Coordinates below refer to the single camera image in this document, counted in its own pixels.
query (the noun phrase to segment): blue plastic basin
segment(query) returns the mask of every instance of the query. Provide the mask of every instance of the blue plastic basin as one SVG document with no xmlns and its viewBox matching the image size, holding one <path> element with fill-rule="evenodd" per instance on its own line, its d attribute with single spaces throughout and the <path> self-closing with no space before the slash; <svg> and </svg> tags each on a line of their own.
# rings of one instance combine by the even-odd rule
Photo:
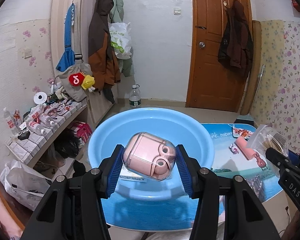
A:
<svg viewBox="0 0 300 240">
<path fill-rule="evenodd" d="M 201 167 L 211 168 L 214 147 L 208 131 L 186 114 L 164 108 L 138 108 L 116 114 L 93 132 L 88 155 L 92 168 L 110 157 L 115 146 L 126 146 L 138 132 L 149 132 L 175 146 L 183 144 L 188 155 L 196 158 Z M 118 180 L 117 193 L 138 200 L 160 201 L 185 195 L 177 165 L 163 181 L 147 178 L 146 182 Z"/>
</svg>

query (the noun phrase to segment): light switch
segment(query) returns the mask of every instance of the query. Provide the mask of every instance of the light switch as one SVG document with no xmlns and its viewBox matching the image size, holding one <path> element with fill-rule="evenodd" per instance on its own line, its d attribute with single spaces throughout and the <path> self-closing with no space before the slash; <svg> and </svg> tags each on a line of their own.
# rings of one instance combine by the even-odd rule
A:
<svg viewBox="0 0 300 240">
<path fill-rule="evenodd" d="M 32 57 L 32 50 L 31 49 L 25 49 L 23 53 L 24 53 L 25 58 Z"/>
<path fill-rule="evenodd" d="M 173 9 L 174 15 L 180 15 L 181 14 L 181 9 Z"/>
</svg>

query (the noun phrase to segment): brown door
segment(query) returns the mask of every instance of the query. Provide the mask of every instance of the brown door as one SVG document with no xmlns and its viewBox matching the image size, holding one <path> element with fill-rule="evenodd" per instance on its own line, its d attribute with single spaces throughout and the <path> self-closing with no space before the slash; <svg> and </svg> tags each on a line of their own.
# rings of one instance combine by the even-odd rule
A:
<svg viewBox="0 0 300 240">
<path fill-rule="evenodd" d="M 193 0 L 194 30 L 186 106 L 237 112 L 246 80 L 218 62 L 233 0 Z M 251 29 L 250 0 L 239 0 Z"/>
</svg>

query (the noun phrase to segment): metal screw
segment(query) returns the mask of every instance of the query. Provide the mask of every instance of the metal screw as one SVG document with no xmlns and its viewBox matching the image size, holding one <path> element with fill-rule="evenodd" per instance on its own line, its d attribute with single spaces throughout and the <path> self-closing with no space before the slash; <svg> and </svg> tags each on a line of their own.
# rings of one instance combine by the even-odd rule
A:
<svg viewBox="0 0 300 240">
<path fill-rule="evenodd" d="M 201 168 L 200 169 L 200 173 L 202 173 L 202 174 L 208 174 L 209 170 L 207 168 Z"/>
<path fill-rule="evenodd" d="M 237 182 L 243 182 L 243 178 L 239 175 L 235 176 L 234 179 L 237 181 Z"/>
<path fill-rule="evenodd" d="M 64 181 L 65 180 L 65 176 L 63 176 L 63 175 L 59 175 L 58 177 L 57 177 L 57 182 L 62 182 L 62 181 Z"/>
<path fill-rule="evenodd" d="M 91 174 L 93 174 L 93 175 L 96 175 L 96 174 L 98 174 L 100 172 L 100 170 L 98 169 L 98 168 L 93 168 L 92 170 L 91 170 Z"/>
</svg>

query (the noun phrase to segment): orange and brown jacket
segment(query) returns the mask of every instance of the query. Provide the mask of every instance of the orange and brown jacket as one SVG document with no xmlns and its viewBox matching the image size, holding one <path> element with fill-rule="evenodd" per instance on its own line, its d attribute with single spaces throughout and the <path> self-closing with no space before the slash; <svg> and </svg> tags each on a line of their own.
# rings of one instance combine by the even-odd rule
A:
<svg viewBox="0 0 300 240">
<path fill-rule="evenodd" d="M 120 83 L 120 70 L 114 50 L 110 45 L 108 15 L 114 6 L 113 0 L 96 0 L 89 26 L 89 64 L 96 83 L 96 91 Z"/>
</svg>

